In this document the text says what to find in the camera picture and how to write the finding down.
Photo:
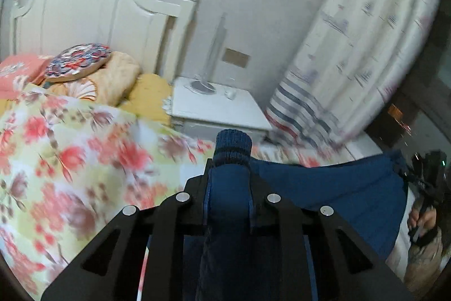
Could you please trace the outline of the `person's right hand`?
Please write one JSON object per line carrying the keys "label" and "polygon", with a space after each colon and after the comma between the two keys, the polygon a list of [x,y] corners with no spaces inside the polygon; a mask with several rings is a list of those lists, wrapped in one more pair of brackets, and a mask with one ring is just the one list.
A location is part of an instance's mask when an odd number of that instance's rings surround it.
{"label": "person's right hand", "polygon": [[433,206],[428,207],[424,212],[421,212],[422,209],[421,202],[415,201],[407,219],[410,242],[421,247],[432,242],[439,234],[437,210]]}

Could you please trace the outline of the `right forearm patterned sleeve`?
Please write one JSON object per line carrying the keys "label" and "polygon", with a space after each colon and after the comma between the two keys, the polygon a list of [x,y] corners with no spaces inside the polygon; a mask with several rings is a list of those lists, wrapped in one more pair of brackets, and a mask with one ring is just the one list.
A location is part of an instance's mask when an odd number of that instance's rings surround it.
{"label": "right forearm patterned sleeve", "polygon": [[442,232],[438,226],[411,243],[404,284],[415,300],[421,300],[437,280],[442,252]]}

